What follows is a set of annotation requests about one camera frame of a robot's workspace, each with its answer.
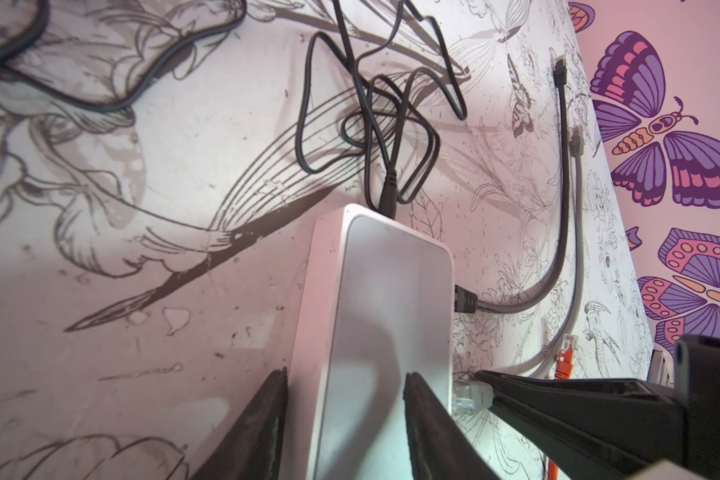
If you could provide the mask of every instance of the black power cord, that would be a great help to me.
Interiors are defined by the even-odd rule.
[[[567,69],[564,60],[558,60],[554,68],[554,86],[560,97],[560,176],[562,191],[560,194],[560,235],[555,252],[554,262],[546,275],[547,281],[540,289],[526,300],[511,305],[483,302],[476,293],[456,285],[454,307],[456,312],[474,313],[476,310],[491,313],[518,313],[541,302],[552,291],[565,264],[565,252],[568,245],[568,223],[570,208],[570,162],[568,159],[568,116],[565,101],[565,84]]]
[[[352,51],[352,44],[350,43],[350,37],[347,33],[344,15],[342,14],[342,7],[339,0],[333,0],[333,8],[336,13],[338,32],[342,37],[344,52],[342,52],[339,46],[336,45],[336,43],[325,32],[317,32],[309,39],[304,69],[302,106],[298,112],[298,122],[296,124],[296,160],[298,161],[299,166],[301,166],[301,168],[308,174],[318,174],[327,168],[330,168],[337,161],[364,155],[365,173],[363,178],[363,188],[365,190],[365,203],[372,210],[375,210],[384,216],[388,216],[389,218],[394,218],[397,211],[397,204],[409,204],[413,201],[432,171],[434,162],[440,154],[440,136],[434,130],[432,125],[416,109],[416,107],[411,104],[410,98],[414,80],[421,75],[430,77],[430,79],[435,82],[443,92],[446,100],[448,100],[448,103],[451,105],[451,109],[454,111],[459,120],[465,120],[467,118],[467,105],[464,102],[464,97],[461,95],[461,89],[456,81],[453,67],[451,66],[451,58],[448,56],[448,50],[445,46],[445,41],[443,40],[443,35],[440,32],[440,27],[438,26],[437,21],[431,16],[422,16],[410,0],[400,0],[398,3],[394,18],[394,25],[392,26],[392,33],[389,35],[389,38],[387,38],[387,41],[376,48],[363,52],[357,58],[355,58]],[[445,82],[443,82],[435,72],[432,72],[432,70],[425,67],[416,68],[408,74],[408,78],[405,81],[404,91],[401,91],[392,78],[387,75],[376,75],[370,81],[360,75],[360,62],[371,55],[379,53],[392,43],[392,40],[400,27],[400,23],[403,20],[405,8],[408,9],[417,22],[427,21],[432,26],[432,29],[438,38],[440,53],[442,54],[443,61],[445,63],[445,69],[448,72],[448,80],[451,83],[451,87],[453,88],[456,99],[458,100],[458,106],[456,105],[456,101],[453,99],[450,92],[448,92]],[[307,163],[307,159],[302,148],[302,142],[304,139],[304,127],[306,124],[309,94],[312,90],[312,56],[318,39],[322,40],[331,49],[331,52],[333,52],[342,66],[352,76],[360,105],[359,110],[353,111],[344,118],[340,126],[342,139],[353,148],[346,149],[343,153],[328,160],[323,165],[314,168]],[[392,109],[374,110],[374,95],[377,98],[382,98],[392,104]],[[392,124],[385,129],[379,124],[377,118],[393,119],[393,121]],[[357,124],[359,120],[362,120],[364,132],[362,140],[353,138],[348,131],[350,127]],[[398,188],[397,162],[400,154],[400,147],[402,145],[403,128],[406,121],[412,121],[426,131],[427,150],[424,152],[424,156],[416,168],[414,168],[411,176],[405,181],[402,187]],[[387,146],[387,142],[390,140],[392,141],[391,153],[388,151]],[[384,161],[386,175],[384,177],[384,185],[382,187],[382,193],[379,197],[378,205],[374,205],[371,197],[371,164],[373,162],[374,154],[377,152]],[[410,194],[406,196],[405,194],[411,188],[412,190]]]

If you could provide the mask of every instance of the butterfly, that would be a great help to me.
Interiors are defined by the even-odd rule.
[[[595,21],[595,10],[589,5],[568,2],[568,12],[576,33],[581,32]]]
[[[507,55],[509,65],[509,78],[512,81],[514,93],[514,106],[512,107],[512,133],[517,138],[524,131],[534,131],[534,121],[530,119],[530,95],[528,90],[520,83],[518,70],[514,67],[512,58]]]
[[[632,153],[611,172],[614,185],[630,190],[635,203],[651,206],[662,201],[671,177],[676,203],[720,208],[720,140],[678,130],[664,135],[664,149],[656,140],[684,118],[694,124],[699,121],[682,114],[678,97],[680,110],[659,116],[666,93],[664,69],[643,35],[624,32],[608,46],[590,90],[608,99],[593,100],[603,142],[623,135],[613,154]],[[650,120],[646,127],[641,127],[643,119],[637,115]]]

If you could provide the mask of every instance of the white electronic device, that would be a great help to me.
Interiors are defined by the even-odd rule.
[[[359,205],[312,235],[288,370],[281,480],[412,478],[403,385],[451,409],[453,257]]]

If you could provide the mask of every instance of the pink wall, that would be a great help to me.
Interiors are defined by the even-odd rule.
[[[569,6],[654,340],[720,336],[720,1]]]

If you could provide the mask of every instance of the black cable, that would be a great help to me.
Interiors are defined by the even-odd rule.
[[[476,310],[490,313],[519,313],[541,302],[552,291],[565,264],[565,253],[568,245],[568,224],[570,208],[570,162],[568,158],[568,115],[565,101],[565,84],[567,69],[564,60],[557,61],[554,68],[554,85],[560,97],[560,176],[562,188],[560,193],[560,234],[555,252],[554,262],[546,275],[547,281],[536,293],[526,300],[511,305],[483,302],[477,294],[456,285],[454,308],[456,312],[474,313]]]
[[[342,7],[339,0],[333,0],[333,7],[336,13],[338,32],[342,37],[342,43],[344,45],[344,52],[342,52],[340,47],[325,32],[317,32],[309,39],[304,69],[302,105],[298,112],[298,122],[296,123],[296,161],[308,174],[318,174],[345,158],[364,156],[365,172],[363,175],[363,188],[365,190],[365,203],[372,210],[375,210],[384,216],[394,218],[398,203],[409,204],[413,201],[413,198],[416,197],[430,172],[432,172],[434,162],[437,160],[440,153],[440,136],[432,125],[416,109],[416,107],[411,104],[410,98],[414,81],[421,75],[427,75],[430,77],[430,79],[435,82],[438,88],[440,88],[443,92],[448,104],[451,105],[451,109],[454,111],[459,120],[465,120],[467,118],[467,105],[464,102],[464,97],[461,95],[461,89],[456,81],[456,75],[454,74],[453,67],[451,66],[451,58],[448,56],[448,49],[445,46],[445,40],[443,40],[443,35],[437,21],[431,16],[422,16],[410,0],[400,0],[398,3],[394,24],[392,26],[392,33],[389,35],[389,38],[387,38],[387,41],[376,48],[363,52],[357,58],[355,58],[352,51],[352,44],[344,22],[344,14],[342,14]],[[448,91],[445,82],[443,82],[435,72],[432,72],[432,70],[425,67],[416,68],[408,75],[404,84],[404,91],[401,91],[394,80],[387,75],[376,75],[370,81],[360,75],[360,62],[376,53],[379,53],[392,43],[392,40],[394,40],[394,37],[400,28],[405,8],[408,8],[408,11],[417,22],[427,21],[432,26],[434,34],[438,38],[440,53],[442,54],[445,63],[446,72],[448,72],[448,80],[454,89],[458,105],[456,105],[456,101]],[[317,40],[322,40],[331,49],[331,52],[336,56],[336,59],[339,60],[342,66],[352,76],[352,81],[355,85],[355,91],[359,102],[359,108],[358,110],[351,112],[340,123],[342,138],[348,144],[356,148],[356,150],[347,151],[344,154],[327,160],[321,166],[313,168],[307,163],[305,158],[302,148],[302,140],[304,137],[304,127],[306,125],[306,117],[308,113],[309,94],[312,90],[312,56],[314,55]],[[376,95],[377,98],[383,98],[389,102],[392,105],[392,109],[374,110],[374,95]],[[360,117],[362,119],[362,140],[353,138],[348,132],[348,123],[356,117]],[[394,119],[394,122],[388,131],[385,132],[381,125],[379,125],[377,121],[378,117]],[[406,121],[412,121],[426,131],[427,149],[424,152],[424,156],[421,161],[418,163],[416,168],[414,168],[411,176],[404,182],[402,188],[398,188],[397,161],[400,154],[400,147],[402,146],[402,134]],[[389,141],[392,142],[391,153],[388,151],[387,146],[387,142]],[[379,197],[378,206],[374,205],[373,199],[371,198],[371,165],[374,153],[377,152],[381,156],[382,161],[384,162],[384,168],[386,169],[384,186],[382,187],[382,194]],[[410,194],[406,196],[406,193],[409,190],[411,190]]]

